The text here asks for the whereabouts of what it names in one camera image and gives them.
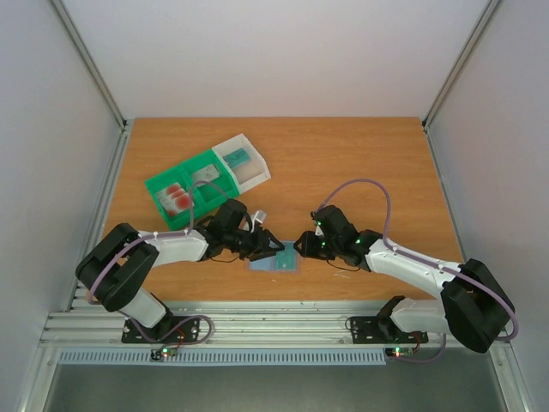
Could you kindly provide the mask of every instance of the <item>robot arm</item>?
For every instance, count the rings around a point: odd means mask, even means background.
[[[425,290],[436,300],[394,297],[378,314],[379,332],[393,342],[403,332],[422,330],[452,333],[465,347],[486,352],[510,320],[505,309],[463,274],[499,296],[513,311],[509,298],[487,267],[469,259],[465,264],[444,262],[391,245],[380,233],[358,232],[341,210],[329,205],[312,213],[316,232],[304,232],[294,249],[305,258],[333,260],[367,271],[393,276]]]
[[[128,223],[113,228],[81,261],[76,277],[93,291],[108,312],[119,311],[135,319],[155,339],[163,337],[176,318],[157,298],[142,288],[148,272],[162,264],[180,261],[199,262],[218,256],[223,249],[237,252],[240,259],[258,260],[274,256],[284,245],[262,227],[265,214],[254,220],[239,201],[229,199],[215,216],[208,216],[186,233],[148,233],[136,231]],[[247,226],[240,229],[243,219]],[[122,259],[112,260],[135,243]]]

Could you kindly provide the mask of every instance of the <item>white wall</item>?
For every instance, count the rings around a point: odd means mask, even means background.
[[[69,297],[117,126],[48,2],[0,3],[0,403]]]
[[[126,118],[424,117],[486,0],[65,0]]]
[[[516,305],[513,346],[539,411],[549,391],[549,3],[507,0],[432,127],[468,257]]]

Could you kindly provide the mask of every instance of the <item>purple cable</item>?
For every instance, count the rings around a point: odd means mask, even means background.
[[[193,202],[192,202],[193,201],[192,192],[193,192],[193,190],[195,190],[195,187],[197,185],[210,185],[214,189],[219,191],[219,193],[221,193],[223,196],[225,196],[225,198],[227,198],[227,199],[229,198],[229,196],[218,185],[215,185],[212,182],[207,182],[206,180],[197,180],[190,187],[189,198],[190,198],[190,204],[191,205],[193,204]],[[98,305],[99,304],[99,302],[94,301],[94,296],[95,296],[95,292],[97,291],[97,287],[101,284],[101,282],[103,281],[103,279],[105,278],[107,273],[109,273],[109,270],[112,269],[112,267],[118,262],[119,259],[126,256],[128,254],[128,252],[131,251],[131,249],[133,247],[135,247],[136,245],[139,245],[141,242],[144,242],[145,240],[151,240],[151,239],[155,239],[155,238],[156,239],[165,239],[165,238],[184,237],[184,236],[187,235],[187,233],[190,233],[192,231],[192,228],[193,228],[193,225],[194,225],[194,220],[195,220],[195,212],[194,212],[194,208],[192,206],[189,209],[189,217],[190,217],[189,227],[185,230],[181,230],[181,231],[177,231],[177,232],[157,233],[156,235],[153,234],[153,233],[146,234],[146,235],[134,240],[133,242],[130,242],[128,245],[126,245],[119,253],[117,253],[112,258],[111,262],[109,262],[105,266],[105,268],[103,268],[103,270],[100,272],[100,274],[97,276],[97,278],[95,279],[94,284],[89,289],[89,295],[87,296],[87,302],[90,305]]]
[[[443,355],[443,353],[446,351],[446,334],[443,335],[443,342],[440,345],[440,349],[438,350],[437,354],[435,354],[433,357],[428,359],[414,359],[414,358],[403,358],[402,356],[388,356],[389,359],[394,359],[395,361],[402,361],[407,363],[419,363],[419,364],[426,364],[426,363],[432,363],[434,361],[437,361],[440,359],[440,357]]]
[[[182,324],[186,324],[187,322],[190,322],[191,320],[197,320],[197,319],[201,319],[203,321],[205,321],[207,324],[208,324],[208,327],[209,327],[209,330],[208,330],[208,333],[206,334],[206,336],[204,337],[201,337],[200,339],[198,339],[197,341],[195,342],[181,342],[180,345],[183,346],[190,346],[190,345],[198,345],[202,342],[205,342],[207,341],[211,336],[212,334],[214,333],[214,322],[212,322],[212,319],[209,318],[208,316],[206,315],[194,315],[194,316],[190,316],[186,319],[183,319],[181,322],[179,322],[178,324],[176,324],[173,328],[170,329],[169,332],[167,332],[163,337],[161,337],[159,340],[156,340],[156,339],[153,339],[152,337],[148,336],[146,333],[145,333],[145,330],[143,330],[141,324],[139,322],[137,322],[135,319],[133,318],[130,318],[130,321],[132,324],[134,324],[134,326],[136,327],[136,329],[139,331],[139,333],[141,334],[141,336],[143,336],[143,339],[145,339],[147,342],[150,342],[150,343],[159,343],[161,342],[162,340],[164,340],[165,338],[167,338],[168,336],[170,336],[173,332],[175,332],[177,329],[179,329],[181,327]]]
[[[332,191],[326,199],[320,203],[320,206],[318,206],[318,210],[322,209],[332,197],[335,196],[335,194],[343,189],[346,186],[352,185],[353,183],[371,183],[375,186],[377,186],[379,189],[382,190],[383,194],[385,195],[385,200],[387,201],[387,215],[385,216],[385,223],[383,224],[383,244],[390,250],[392,250],[394,253],[399,254],[405,258],[410,258],[412,260],[415,260],[416,262],[419,262],[421,264],[426,264],[427,266],[432,267],[433,269],[439,269],[438,263],[429,259],[425,259],[421,256],[417,256],[413,253],[410,253],[408,251],[401,251],[397,248],[397,244],[391,245],[389,243],[389,222],[391,220],[391,197],[387,189],[379,183],[376,180],[373,179],[353,179],[349,180],[348,182],[345,182],[343,185],[339,186],[337,189]],[[475,286],[476,288],[482,290],[484,293],[491,296],[501,307],[507,312],[509,315],[509,318],[511,320],[511,323],[513,324],[513,331],[508,336],[499,336],[496,338],[497,341],[510,341],[511,339],[514,339],[518,335],[519,327],[518,327],[518,319],[511,309],[509,305],[507,305],[507,302],[501,298],[498,294],[496,294],[493,290],[487,288],[485,285],[483,285],[480,282],[475,281],[474,279],[470,278],[469,276],[463,275],[461,272],[458,272],[457,270],[453,270],[451,268],[443,267],[440,269],[443,272],[450,273],[451,275],[470,283],[471,285]]]

